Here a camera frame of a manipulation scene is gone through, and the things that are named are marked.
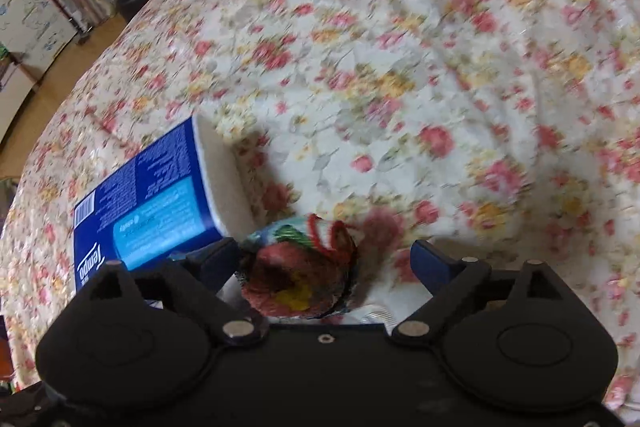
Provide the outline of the floral bed cover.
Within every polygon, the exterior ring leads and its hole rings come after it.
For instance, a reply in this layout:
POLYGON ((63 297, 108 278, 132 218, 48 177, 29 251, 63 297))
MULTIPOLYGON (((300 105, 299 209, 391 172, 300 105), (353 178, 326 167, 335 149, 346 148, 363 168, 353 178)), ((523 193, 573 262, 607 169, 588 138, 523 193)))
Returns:
POLYGON ((16 387, 72 299, 73 213, 192 115, 258 225, 352 225, 352 317, 423 298, 409 247, 549 263, 615 340, 606 404, 639 418, 639 0, 151 0, 75 83, 1 236, 16 387))

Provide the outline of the white drawer cabinet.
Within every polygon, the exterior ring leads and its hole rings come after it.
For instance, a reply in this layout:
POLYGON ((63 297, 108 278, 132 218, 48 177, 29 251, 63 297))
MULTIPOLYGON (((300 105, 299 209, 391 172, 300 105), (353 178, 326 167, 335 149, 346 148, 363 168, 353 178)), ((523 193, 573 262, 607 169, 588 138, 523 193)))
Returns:
POLYGON ((1 0, 1 44, 39 80, 77 30, 51 0, 1 0))

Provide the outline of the blue Tempo tissue pack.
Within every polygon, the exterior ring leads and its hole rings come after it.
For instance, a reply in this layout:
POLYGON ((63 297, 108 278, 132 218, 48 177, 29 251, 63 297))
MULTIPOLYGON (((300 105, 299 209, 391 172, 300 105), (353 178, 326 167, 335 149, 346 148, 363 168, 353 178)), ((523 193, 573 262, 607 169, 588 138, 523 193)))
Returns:
POLYGON ((230 145, 201 114, 177 124, 78 202, 75 286, 110 261, 149 268, 257 228, 230 145))

